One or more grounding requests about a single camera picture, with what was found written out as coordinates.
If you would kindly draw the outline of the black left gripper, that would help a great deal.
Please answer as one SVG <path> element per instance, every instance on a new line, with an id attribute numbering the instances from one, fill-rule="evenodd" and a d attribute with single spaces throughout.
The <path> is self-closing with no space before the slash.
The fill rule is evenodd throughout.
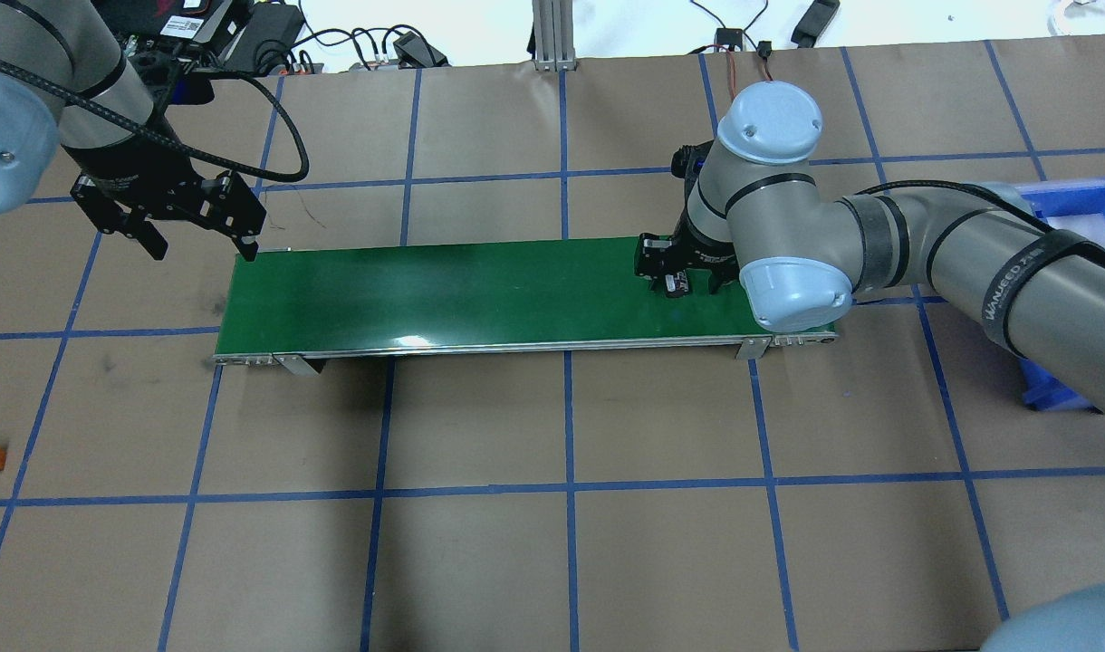
<path id="1" fill-rule="evenodd" d="M 141 136 L 101 148 L 70 148 L 81 169 L 71 194 L 101 234 L 122 234 L 162 261 L 168 241 L 155 220 L 179 220 L 215 231 L 236 244 L 248 263 L 257 259 L 265 209 L 236 172 L 201 177 L 185 154 Z"/>

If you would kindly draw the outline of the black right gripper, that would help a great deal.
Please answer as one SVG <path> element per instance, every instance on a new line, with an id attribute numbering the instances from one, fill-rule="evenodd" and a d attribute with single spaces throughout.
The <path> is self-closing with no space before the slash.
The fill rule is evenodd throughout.
<path id="1" fill-rule="evenodd" d="M 664 276 L 669 273 L 693 269 L 709 271 L 708 291 L 718 293 L 722 286 L 737 278 L 737 255 L 729 241 L 716 241 L 699 234 L 688 211 L 688 199 L 697 186 L 698 175 L 711 153 L 711 143 L 685 145 L 673 154 L 671 173 L 684 181 L 682 211 L 669 238 L 655 234 L 640 234 L 636 239 L 634 274 L 650 281 L 650 290 L 664 290 Z"/>

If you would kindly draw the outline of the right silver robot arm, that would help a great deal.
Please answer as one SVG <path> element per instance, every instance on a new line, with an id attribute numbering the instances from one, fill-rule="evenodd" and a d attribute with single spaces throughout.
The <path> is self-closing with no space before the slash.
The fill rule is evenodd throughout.
<path id="1" fill-rule="evenodd" d="M 711 143 L 674 154 L 685 206 L 672 235 L 639 236 L 636 276 L 674 298 L 692 269 L 709 271 L 711 292 L 739 283 L 779 334 L 925 283 L 1105 413 L 1105 248 L 1041 222 L 1006 185 L 908 180 L 827 201 L 808 162 L 822 128 L 792 83 L 739 91 Z"/>

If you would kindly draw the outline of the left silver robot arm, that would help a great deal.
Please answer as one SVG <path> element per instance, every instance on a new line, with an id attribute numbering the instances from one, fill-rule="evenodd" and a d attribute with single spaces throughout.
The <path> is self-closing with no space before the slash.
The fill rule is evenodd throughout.
<path id="1" fill-rule="evenodd" d="M 255 169 L 181 143 L 90 1 L 0 1 L 0 215 L 34 197 L 57 149 L 78 165 L 72 201 L 99 234 L 164 259 L 159 220 L 257 256 L 266 212 Z"/>

